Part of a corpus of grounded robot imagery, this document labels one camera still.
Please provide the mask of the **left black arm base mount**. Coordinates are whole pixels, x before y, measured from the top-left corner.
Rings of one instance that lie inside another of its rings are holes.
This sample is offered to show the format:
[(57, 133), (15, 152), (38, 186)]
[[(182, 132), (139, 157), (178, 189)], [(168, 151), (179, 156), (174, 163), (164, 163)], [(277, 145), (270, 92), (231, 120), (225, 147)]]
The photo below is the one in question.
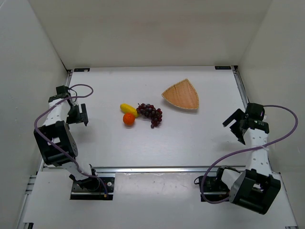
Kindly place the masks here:
[(100, 179), (103, 181), (107, 188), (107, 195), (105, 187), (99, 180), (95, 178), (87, 178), (85, 180), (73, 181), (71, 187), (71, 200), (113, 200), (114, 186), (115, 186), (115, 175), (101, 176)]

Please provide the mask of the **dark red fake grapes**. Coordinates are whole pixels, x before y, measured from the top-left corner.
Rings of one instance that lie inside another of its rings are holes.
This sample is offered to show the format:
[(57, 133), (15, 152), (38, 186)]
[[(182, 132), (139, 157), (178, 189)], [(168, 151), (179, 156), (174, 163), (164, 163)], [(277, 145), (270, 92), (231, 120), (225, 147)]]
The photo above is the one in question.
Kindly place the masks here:
[(158, 127), (163, 120), (163, 112), (152, 104), (138, 104), (137, 113), (151, 121), (151, 129)]

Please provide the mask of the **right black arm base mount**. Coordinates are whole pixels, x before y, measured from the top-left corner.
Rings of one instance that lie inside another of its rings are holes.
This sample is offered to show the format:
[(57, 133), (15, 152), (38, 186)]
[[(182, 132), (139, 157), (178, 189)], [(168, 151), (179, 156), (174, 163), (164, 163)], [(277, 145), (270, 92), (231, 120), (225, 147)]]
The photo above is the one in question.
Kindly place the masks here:
[(229, 188), (227, 185), (218, 180), (217, 176), (207, 176), (203, 184), (205, 197), (212, 202), (220, 201), (229, 197)]

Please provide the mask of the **orange fake orange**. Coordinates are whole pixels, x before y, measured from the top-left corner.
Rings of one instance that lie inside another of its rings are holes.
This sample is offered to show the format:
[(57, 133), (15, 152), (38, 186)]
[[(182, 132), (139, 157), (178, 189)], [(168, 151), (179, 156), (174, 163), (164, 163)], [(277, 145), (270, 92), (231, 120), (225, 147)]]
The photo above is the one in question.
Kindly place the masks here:
[(123, 122), (127, 126), (131, 126), (135, 122), (135, 116), (132, 113), (125, 113), (123, 116)]

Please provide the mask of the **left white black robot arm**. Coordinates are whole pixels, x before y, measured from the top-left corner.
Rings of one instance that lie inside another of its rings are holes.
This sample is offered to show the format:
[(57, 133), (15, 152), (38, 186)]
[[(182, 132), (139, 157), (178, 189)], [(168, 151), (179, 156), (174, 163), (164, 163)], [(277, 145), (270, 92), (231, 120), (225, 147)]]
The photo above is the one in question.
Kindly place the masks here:
[(47, 165), (64, 168), (70, 172), (70, 179), (82, 189), (96, 191), (100, 182), (96, 170), (90, 165), (76, 163), (78, 148), (70, 124), (88, 124), (86, 105), (78, 104), (77, 92), (65, 85), (56, 88), (57, 94), (49, 98), (46, 121), (41, 127), (34, 127), (34, 136)]

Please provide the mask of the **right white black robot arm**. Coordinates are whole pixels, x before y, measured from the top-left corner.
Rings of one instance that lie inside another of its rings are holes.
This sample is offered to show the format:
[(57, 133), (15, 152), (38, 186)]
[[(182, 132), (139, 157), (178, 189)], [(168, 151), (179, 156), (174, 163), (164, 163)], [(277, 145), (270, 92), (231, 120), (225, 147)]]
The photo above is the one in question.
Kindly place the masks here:
[(265, 144), (269, 134), (269, 125), (263, 121), (264, 107), (260, 104), (248, 103), (243, 112), (238, 109), (223, 125), (230, 126), (231, 132), (242, 144), (244, 134), (249, 133), (251, 155), (246, 169), (239, 172), (233, 168), (222, 166), (216, 173), (216, 186), (228, 188), (229, 202), (259, 214), (266, 214), (281, 189), (280, 180), (272, 175), (268, 152)]

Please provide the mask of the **yellow fake banana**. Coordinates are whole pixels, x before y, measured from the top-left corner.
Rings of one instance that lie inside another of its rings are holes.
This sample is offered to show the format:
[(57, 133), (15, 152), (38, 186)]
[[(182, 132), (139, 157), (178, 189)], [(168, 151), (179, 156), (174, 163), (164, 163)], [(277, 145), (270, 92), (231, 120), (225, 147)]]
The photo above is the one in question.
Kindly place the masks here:
[(128, 105), (128, 104), (121, 104), (120, 105), (120, 109), (121, 109), (121, 111), (123, 112), (123, 113), (131, 113), (131, 114), (133, 114), (133, 116), (135, 117), (135, 118), (137, 118), (138, 117), (138, 112), (137, 112), (137, 110), (134, 108), (134, 107), (132, 107), (132, 106), (130, 106), (130, 105)]

